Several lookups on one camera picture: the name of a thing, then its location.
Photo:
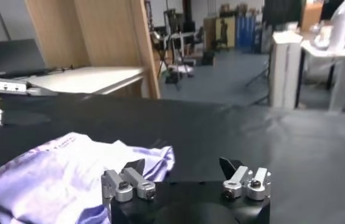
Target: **lavender cloth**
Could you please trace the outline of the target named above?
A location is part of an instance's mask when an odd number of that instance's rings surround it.
[[[144,177],[161,181],[175,159],[171,147],[106,144],[70,133],[0,167],[0,223],[108,223],[100,175],[145,159]]]

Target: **metal bracket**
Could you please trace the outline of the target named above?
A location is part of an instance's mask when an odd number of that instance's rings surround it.
[[[247,185],[246,196],[255,201],[271,197],[271,173],[266,168],[259,168],[255,177]]]
[[[119,202],[130,201],[133,198],[133,187],[114,170],[106,170],[101,176],[103,198],[113,198]]]
[[[144,200],[152,200],[156,195],[156,185],[154,182],[147,181],[133,168],[125,168],[120,173],[120,176],[125,181],[129,182],[137,189],[137,196]]]
[[[227,199],[241,197],[242,187],[252,179],[253,172],[246,166],[240,166],[230,180],[223,182],[223,195]]]

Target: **black tablecloth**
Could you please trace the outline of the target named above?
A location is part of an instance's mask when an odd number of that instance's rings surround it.
[[[224,180],[218,158],[240,159],[272,172],[272,223],[345,223],[345,115],[83,94],[0,107],[49,117],[1,128],[0,166],[72,131],[143,147],[162,140],[176,155],[172,181]]]

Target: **white table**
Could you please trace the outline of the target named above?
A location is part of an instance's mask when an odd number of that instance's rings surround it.
[[[299,102],[299,93],[302,85],[302,73],[304,70],[305,53],[310,54],[313,58],[332,59],[336,63],[335,74],[336,82],[330,99],[329,111],[341,112],[345,105],[345,49],[341,51],[322,51],[311,45],[309,40],[301,43],[301,63],[299,65],[299,78],[296,106]]]
[[[109,94],[144,78],[142,68],[85,67],[23,79],[61,93]]]
[[[184,57],[184,38],[194,36],[195,32],[188,32],[188,33],[174,33],[171,37],[166,36],[164,37],[164,50],[167,50],[167,41],[168,39],[179,39],[180,38],[180,48],[182,52],[182,57]]]

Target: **desk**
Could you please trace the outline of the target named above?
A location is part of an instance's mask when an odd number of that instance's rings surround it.
[[[167,41],[168,39],[179,39],[180,38],[180,48],[182,52],[182,57],[184,58],[184,38],[194,36],[195,32],[188,32],[188,33],[174,33],[170,37],[164,37],[164,50],[167,50]]]
[[[23,79],[61,93],[109,94],[143,79],[142,68],[86,67]]]
[[[71,131],[143,147],[160,139],[174,147],[171,181],[224,180],[218,157],[240,159],[270,169],[272,223],[345,223],[345,114],[86,96],[0,102],[51,119],[0,129],[0,166]]]
[[[336,83],[332,91],[329,111],[341,112],[345,104],[345,49],[341,51],[321,51],[312,46],[309,40],[305,40],[301,44],[301,61],[299,64],[296,107],[298,107],[299,104],[306,53],[310,54],[313,58],[328,58],[332,59],[333,62],[339,62],[334,70],[336,74]]]

